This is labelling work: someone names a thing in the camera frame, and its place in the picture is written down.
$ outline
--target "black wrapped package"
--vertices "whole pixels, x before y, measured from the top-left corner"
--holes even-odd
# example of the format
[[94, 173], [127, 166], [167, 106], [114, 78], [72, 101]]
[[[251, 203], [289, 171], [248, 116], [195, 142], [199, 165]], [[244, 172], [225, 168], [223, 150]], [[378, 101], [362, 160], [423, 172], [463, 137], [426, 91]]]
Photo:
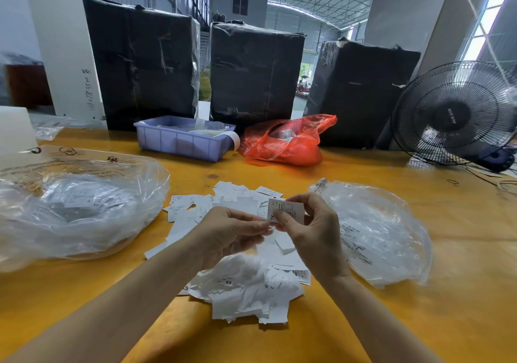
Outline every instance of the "black wrapped package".
[[333, 114], [321, 145], [373, 148], [420, 60], [420, 53], [348, 40], [325, 42], [304, 115]]
[[108, 129], [194, 116], [199, 94], [199, 23], [107, 0], [83, 0]]
[[304, 34], [212, 23], [213, 119], [240, 132], [257, 122], [291, 118], [304, 43]]

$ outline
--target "red plastic bag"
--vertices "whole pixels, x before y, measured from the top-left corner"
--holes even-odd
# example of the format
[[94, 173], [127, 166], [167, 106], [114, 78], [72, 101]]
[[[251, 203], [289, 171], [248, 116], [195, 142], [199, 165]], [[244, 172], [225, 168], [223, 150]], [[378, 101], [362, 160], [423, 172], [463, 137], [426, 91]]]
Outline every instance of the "red plastic bag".
[[295, 165], [322, 160], [320, 134], [336, 124], [335, 115], [316, 114], [299, 119], [275, 119], [246, 128], [239, 153], [252, 159]]

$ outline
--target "electric fan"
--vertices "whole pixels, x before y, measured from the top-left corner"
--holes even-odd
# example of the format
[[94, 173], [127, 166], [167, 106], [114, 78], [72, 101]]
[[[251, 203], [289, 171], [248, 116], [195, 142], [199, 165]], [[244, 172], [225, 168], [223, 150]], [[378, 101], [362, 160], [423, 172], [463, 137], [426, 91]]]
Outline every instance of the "electric fan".
[[393, 137], [427, 163], [507, 170], [514, 162], [503, 147], [515, 134], [515, 85], [486, 62], [438, 66], [405, 87], [391, 117]]

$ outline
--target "purple plastic crate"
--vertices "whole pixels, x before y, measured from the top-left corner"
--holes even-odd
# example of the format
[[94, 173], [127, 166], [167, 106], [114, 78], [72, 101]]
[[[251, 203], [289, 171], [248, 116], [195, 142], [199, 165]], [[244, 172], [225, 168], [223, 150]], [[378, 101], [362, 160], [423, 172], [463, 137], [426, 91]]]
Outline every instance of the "purple plastic crate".
[[[178, 131], [177, 129], [158, 127], [158, 125], [180, 126], [188, 124], [195, 124], [195, 119], [166, 115], [135, 122], [138, 145], [142, 150], [167, 152], [168, 154], [211, 162], [217, 162], [226, 151], [233, 147], [233, 140], [229, 136], [208, 137]], [[210, 129], [210, 121], [207, 121], [207, 124], [208, 129]], [[229, 126], [230, 131], [235, 130], [235, 125], [227, 124], [227, 126]]]

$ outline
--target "wooden tabletop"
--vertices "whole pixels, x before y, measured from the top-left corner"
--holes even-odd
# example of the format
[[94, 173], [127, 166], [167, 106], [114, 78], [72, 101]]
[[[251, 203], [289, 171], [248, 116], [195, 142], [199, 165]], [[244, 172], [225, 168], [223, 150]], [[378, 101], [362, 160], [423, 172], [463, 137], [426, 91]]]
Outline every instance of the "wooden tabletop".
[[[463, 170], [408, 168], [401, 152], [336, 149], [324, 150], [323, 162], [311, 168], [249, 160], [232, 151], [210, 164], [141, 151], [136, 135], [125, 132], [64, 129], [52, 143], [156, 158], [171, 173], [169, 196], [206, 195], [219, 180], [290, 196], [322, 177], [389, 190], [429, 229], [434, 263], [425, 287], [402, 282], [370, 289], [446, 361], [517, 361], [517, 196]], [[161, 212], [115, 255], [39, 261], [1, 274], [0, 359], [127, 275], [170, 228]], [[212, 321], [209, 304], [178, 297], [124, 362], [368, 362], [318, 282], [313, 279], [305, 291], [291, 302], [285, 326], [259, 326], [251, 316], [231, 324]]]

